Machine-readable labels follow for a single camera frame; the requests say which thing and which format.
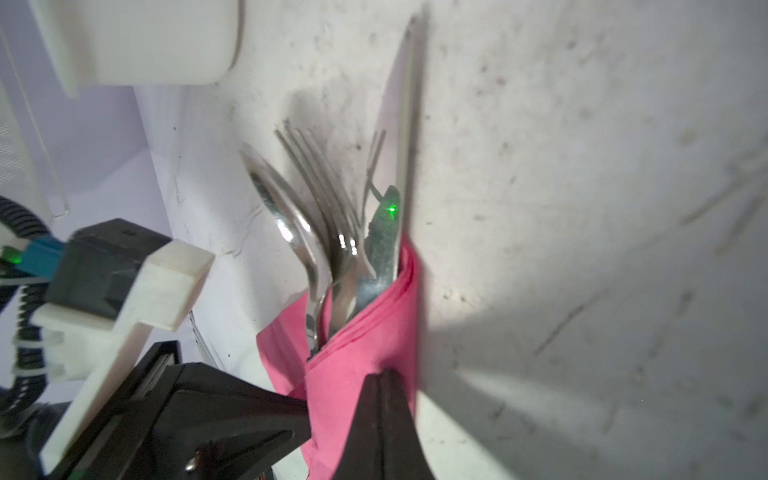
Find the spoon with teal handle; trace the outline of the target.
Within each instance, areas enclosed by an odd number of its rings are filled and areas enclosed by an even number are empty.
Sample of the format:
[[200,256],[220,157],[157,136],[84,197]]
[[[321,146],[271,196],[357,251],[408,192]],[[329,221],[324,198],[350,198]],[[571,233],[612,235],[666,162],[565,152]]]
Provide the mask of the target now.
[[251,183],[272,216],[281,237],[307,276],[304,329],[310,356],[321,349],[320,321],[332,285],[332,273],[318,229],[293,188],[254,148],[243,143],[239,154]]

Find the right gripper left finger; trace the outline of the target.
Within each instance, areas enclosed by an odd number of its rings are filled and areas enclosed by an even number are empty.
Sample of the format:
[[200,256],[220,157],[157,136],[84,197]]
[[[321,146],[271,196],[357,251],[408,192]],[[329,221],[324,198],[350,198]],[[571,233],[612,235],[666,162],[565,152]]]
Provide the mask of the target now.
[[385,372],[363,381],[348,437],[333,480],[384,478],[382,443]]

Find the fork with teal handle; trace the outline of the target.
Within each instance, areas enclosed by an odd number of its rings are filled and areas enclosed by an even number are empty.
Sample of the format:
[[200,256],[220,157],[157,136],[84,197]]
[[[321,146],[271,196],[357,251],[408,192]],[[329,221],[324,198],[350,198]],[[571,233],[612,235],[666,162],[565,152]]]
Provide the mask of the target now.
[[327,231],[326,238],[333,277],[330,337],[339,333],[353,316],[358,298],[358,281],[370,279],[374,271],[364,251],[362,225],[350,194],[312,132],[289,121],[276,136],[314,196]]

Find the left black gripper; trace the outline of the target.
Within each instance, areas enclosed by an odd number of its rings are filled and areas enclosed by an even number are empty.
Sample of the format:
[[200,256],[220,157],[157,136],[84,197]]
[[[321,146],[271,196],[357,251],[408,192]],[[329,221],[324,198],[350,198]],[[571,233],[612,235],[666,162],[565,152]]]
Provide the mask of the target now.
[[95,478],[117,445],[116,479],[256,479],[310,438],[305,401],[179,363],[178,340],[155,342],[47,478]]

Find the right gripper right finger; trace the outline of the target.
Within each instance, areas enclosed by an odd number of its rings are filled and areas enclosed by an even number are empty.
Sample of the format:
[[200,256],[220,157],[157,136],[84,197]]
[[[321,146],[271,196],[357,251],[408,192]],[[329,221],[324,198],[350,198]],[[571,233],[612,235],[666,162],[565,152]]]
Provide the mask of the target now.
[[400,375],[386,371],[386,478],[434,479]]

